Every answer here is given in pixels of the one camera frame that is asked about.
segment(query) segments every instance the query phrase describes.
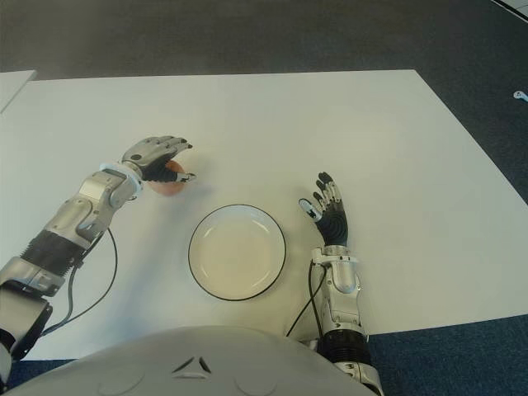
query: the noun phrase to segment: white table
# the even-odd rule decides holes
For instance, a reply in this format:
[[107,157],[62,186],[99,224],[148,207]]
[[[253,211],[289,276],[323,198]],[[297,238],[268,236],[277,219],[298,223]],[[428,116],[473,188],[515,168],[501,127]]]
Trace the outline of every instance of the white table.
[[[528,312],[528,208],[414,71],[30,82],[2,114],[1,262],[99,163],[163,134],[195,145],[178,160],[199,178],[173,198],[145,191],[117,213],[114,289],[29,359],[83,356],[186,325],[285,333],[322,243],[297,200],[322,170],[346,203],[368,332]],[[244,302],[206,294],[187,263],[195,226],[232,203],[271,214],[288,247],[279,280]],[[78,273],[75,312],[102,293],[112,268],[105,239]],[[53,299],[51,323],[64,315],[65,294]],[[296,337],[315,335],[311,312],[298,326]]]

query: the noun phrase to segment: robotic hand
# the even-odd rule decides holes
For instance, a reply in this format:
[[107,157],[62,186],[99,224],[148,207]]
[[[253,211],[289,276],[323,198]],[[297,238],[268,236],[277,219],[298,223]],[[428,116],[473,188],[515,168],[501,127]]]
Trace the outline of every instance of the robotic hand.
[[121,163],[102,164],[27,249],[0,270],[0,393],[12,359],[27,354],[50,318],[52,308],[43,296],[55,295],[66,273],[81,266],[114,213],[141,192],[142,180],[188,182],[195,178],[166,166],[191,147],[185,139],[152,137],[130,148]]
[[319,173],[314,192],[317,204],[299,200],[300,207],[315,222],[324,240],[323,248],[312,251],[311,266],[327,268],[322,283],[322,336],[317,352],[339,369],[358,380],[379,396],[383,395],[378,371],[370,363],[365,330],[361,325],[357,297],[361,290],[356,273],[357,260],[347,247],[348,223],[341,193],[326,173]]
[[147,182],[188,182],[196,177],[193,173],[174,172],[166,165],[175,155],[191,148],[182,138],[147,138],[131,147],[121,162]]
[[300,207],[312,218],[323,237],[325,246],[346,246],[348,239],[347,215],[343,207],[341,193],[334,180],[326,173],[319,173],[315,182],[323,196],[314,192],[318,204],[309,200],[299,200]]

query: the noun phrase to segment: wire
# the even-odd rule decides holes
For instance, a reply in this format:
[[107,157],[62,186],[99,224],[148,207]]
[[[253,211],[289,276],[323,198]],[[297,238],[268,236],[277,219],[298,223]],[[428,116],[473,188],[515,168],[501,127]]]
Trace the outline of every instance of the wire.
[[62,323],[66,322],[69,319],[69,317],[72,316],[72,312],[73,312],[73,280],[75,279],[75,273],[77,272],[77,269],[78,269],[78,266],[75,266],[72,269],[72,272],[69,274],[69,279],[68,279],[68,313],[66,313],[66,316],[64,317],[63,320],[61,320],[60,322],[54,324],[53,326],[49,326],[48,328],[46,328],[40,334],[41,337],[45,336],[46,334],[50,334],[54,330],[60,328],[62,326]]
[[319,338],[323,338],[323,327],[321,326],[321,321],[319,320],[319,315],[317,313],[317,307],[315,306],[314,291],[312,290],[312,269],[314,268],[314,266],[315,266],[314,262],[310,262],[310,269],[308,271],[308,291],[310,293],[310,301],[312,302],[313,315],[315,315],[315,322],[317,322]]
[[[108,233],[110,234],[110,238],[112,240],[112,244],[114,245],[115,265],[114,265],[114,274],[112,275],[112,279],[110,281],[110,284],[106,288],[106,291],[102,294],[101,297],[99,297],[99,299],[97,299],[97,301],[95,303],[90,305],[88,308],[84,309],[81,313],[78,313],[77,315],[75,315],[73,318],[69,318],[69,316],[71,316],[71,311],[73,311],[73,277],[75,275],[74,271],[76,270],[76,267],[74,267],[73,271],[72,271],[72,274],[70,275],[70,280],[68,282],[68,304],[69,304],[68,315],[66,315],[66,317],[63,320],[61,320],[59,323],[57,323],[57,324],[45,329],[42,332],[42,334],[40,335],[41,337],[43,337],[43,336],[45,336],[47,334],[50,334],[51,332],[54,332],[55,330],[61,328],[65,324],[68,324],[68,323],[72,322],[73,320],[75,320],[77,318],[80,318],[86,312],[88,312],[90,309],[92,309],[96,305],[98,305],[106,297],[106,295],[110,292],[112,286],[114,285],[114,281],[116,280],[117,265],[118,265],[119,258],[118,258],[118,254],[117,254],[117,244],[116,244],[116,239],[114,238],[114,234],[111,232],[110,229],[108,229]],[[83,257],[85,257],[95,247],[94,245],[97,244],[100,239],[101,239],[101,237],[99,237],[99,239],[96,242],[94,242],[93,245],[91,245],[91,247],[87,250],[87,252],[85,252]]]
[[[327,268],[324,266],[323,269],[324,269],[323,276],[321,276],[321,281],[319,282],[319,285],[317,286],[317,289],[315,290],[315,293],[313,293],[313,297],[315,297],[315,296],[317,295],[317,293],[319,292],[319,290],[321,289],[321,286],[323,285],[323,282],[324,282],[324,278],[325,278],[326,275],[327,275]],[[299,321],[299,319],[301,318],[301,316],[303,316],[304,311],[308,308],[308,306],[310,305],[311,302],[312,302],[312,298],[310,297],[310,299],[306,302],[306,304],[304,305],[304,307],[301,309],[301,311],[300,311],[299,314],[297,315],[297,318],[295,318],[295,321],[294,321],[294,323],[291,325],[290,330],[288,330],[288,332],[286,333],[286,336],[287,336],[287,337],[289,337],[290,334],[291,334],[291,332],[293,332],[295,325],[297,324],[297,322]]]

